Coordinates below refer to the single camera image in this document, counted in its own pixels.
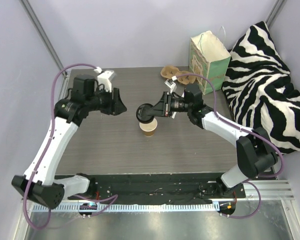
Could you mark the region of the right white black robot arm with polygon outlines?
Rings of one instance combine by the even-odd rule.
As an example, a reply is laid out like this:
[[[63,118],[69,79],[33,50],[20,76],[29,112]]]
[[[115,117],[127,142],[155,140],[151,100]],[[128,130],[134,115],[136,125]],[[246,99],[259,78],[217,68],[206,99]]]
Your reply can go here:
[[[155,105],[140,105],[136,118],[142,124],[149,124],[156,117],[170,118],[173,113],[186,113],[192,124],[215,133],[236,148],[237,164],[216,179],[215,190],[220,197],[228,197],[239,184],[258,177],[278,162],[265,129],[244,127],[218,114],[204,103],[195,83],[187,85],[182,96],[165,91]]]

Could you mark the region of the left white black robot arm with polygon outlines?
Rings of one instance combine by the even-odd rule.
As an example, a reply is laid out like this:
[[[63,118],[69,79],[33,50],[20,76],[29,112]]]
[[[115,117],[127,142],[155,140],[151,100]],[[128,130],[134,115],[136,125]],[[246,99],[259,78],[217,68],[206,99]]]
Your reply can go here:
[[[90,200],[96,195],[95,177],[78,173],[55,179],[55,175],[70,139],[89,112],[100,111],[113,116],[126,112],[120,90],[112,87],[112,79],[111,71],[98,77],[78,75],[73,80],[70,98],[55,104],[54,117],[37,155],[24,174],[15,175],[11,182],[25,199],[55,209],[71,196],[81,195]]]

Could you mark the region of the black plastic cup lid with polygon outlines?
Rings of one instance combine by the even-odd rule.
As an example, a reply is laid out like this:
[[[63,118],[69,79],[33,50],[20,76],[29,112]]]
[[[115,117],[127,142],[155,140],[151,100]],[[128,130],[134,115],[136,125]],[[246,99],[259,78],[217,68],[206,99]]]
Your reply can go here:
[[[136,110],[136,118],[139,123],[149,124],[154,120],[153,115],[148,115],[148,111],[152,109],[153,105],[150,103],[141,104]]]

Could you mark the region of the brown paper coffee cup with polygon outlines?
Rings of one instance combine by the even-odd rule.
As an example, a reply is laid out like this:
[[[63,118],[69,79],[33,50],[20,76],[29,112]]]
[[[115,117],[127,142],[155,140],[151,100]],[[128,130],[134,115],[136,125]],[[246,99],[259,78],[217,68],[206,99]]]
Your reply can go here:
[[[156,118],[154,118],[150,123],[139,123],[139,127],[146,137],[151,137],[154,135],[156,129],[158,126],[158,121]]]

